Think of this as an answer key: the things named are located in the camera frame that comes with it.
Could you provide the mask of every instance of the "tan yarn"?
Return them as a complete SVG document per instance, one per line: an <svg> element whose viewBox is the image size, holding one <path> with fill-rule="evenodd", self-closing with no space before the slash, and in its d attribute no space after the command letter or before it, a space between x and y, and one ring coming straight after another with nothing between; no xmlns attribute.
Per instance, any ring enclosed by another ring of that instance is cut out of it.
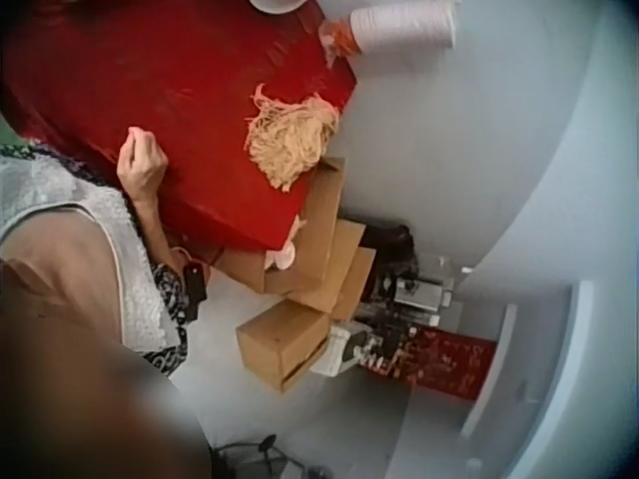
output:
<svg viewBox="0 0 639 479"><path fill-rule="evenodd" d="M337 130L339 111L318 94L287 104L266 97L258 85L253 98L260 113L249 124L245 149L271 186L288 192L314 167Z"/></svg>

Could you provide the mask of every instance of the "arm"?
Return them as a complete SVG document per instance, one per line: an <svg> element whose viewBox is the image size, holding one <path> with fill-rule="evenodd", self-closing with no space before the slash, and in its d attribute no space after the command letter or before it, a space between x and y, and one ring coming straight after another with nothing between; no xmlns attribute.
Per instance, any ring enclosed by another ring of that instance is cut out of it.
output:
<svg viewBox="0 0 639 479"><path fill-rule="evenodd" d="M152 133L135 127L129 129L129 137L120 150L118 178L138 215L149 255L155 262L166 264L182 279L182 271L162 230L158 210L158 188L167 164L167 157Z"/></svg>
<svg viewBox="0 0 639 479"><path fill-rule="evenodd" d="M182 271L178 266L176 258L171 253L169 241L167 240L162 223L160 222L160 213L158 211L158 203L144 202L133 203L138 220L142 226L142 234L144 235L149 255L155 262L160 262L170 267L182 279Z"/></svg>

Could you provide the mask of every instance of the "cable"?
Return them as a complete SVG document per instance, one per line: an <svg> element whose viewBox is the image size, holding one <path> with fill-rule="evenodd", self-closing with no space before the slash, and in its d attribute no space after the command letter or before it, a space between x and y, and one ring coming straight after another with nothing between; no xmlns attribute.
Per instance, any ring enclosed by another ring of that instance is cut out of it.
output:
<svg viewBox="0 0 639 479"><path fill-rule="evenodd" d="M228 451L229 449L237 449L239 447L257 448L258 451L261 452L264 456L264 462L268 468L270 479L273 479L275 477L275 472L273 470L273 458L269 455L269 452L273 450L277 452L282 458L288 460L294 466L297 466L298 468L300 468L303 474L306 476L306 474L308 474L309 472L309 468L305 466L302 462L296 459L293 459L291 456L285 453L282 449L277 447L275 445L277 439L278 439L278 436L276 434L272 434L270 436L267 436L262 442L259 442L259 443L258 442L232 442L231 444L226 444L224 446L217 447L214 450L216 452L221 453L223 451Z"/></svg>

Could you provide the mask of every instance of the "stacked cardboard box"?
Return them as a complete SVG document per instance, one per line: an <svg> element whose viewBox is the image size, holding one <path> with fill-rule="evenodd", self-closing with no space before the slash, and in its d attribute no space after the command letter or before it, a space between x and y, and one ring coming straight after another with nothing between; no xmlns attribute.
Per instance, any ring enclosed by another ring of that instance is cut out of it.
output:
<svg viewBox="0 0 639 479"><path fill-rule="evenodd" d="M287 270L265 270L263 253L225 250L216 267L260 293L285 300L237 330L245 367L280 392L325 352L330 321L352 318L374 259L359 247L364 226L339 220L344 160L317 167Z"/></svg>

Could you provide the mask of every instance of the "black phone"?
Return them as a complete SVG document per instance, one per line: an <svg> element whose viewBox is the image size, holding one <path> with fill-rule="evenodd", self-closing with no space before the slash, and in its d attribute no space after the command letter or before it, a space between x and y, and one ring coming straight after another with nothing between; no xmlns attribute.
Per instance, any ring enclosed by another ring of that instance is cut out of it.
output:
<svg viewBox="0 0 639 479"><path fill-rule="evenodd" d="M207 299L207 284L204 281L204 270L197 262L190 262L183 269L184 283L189 297L187 308L187 322L198 318L200 303Z"/></svg>

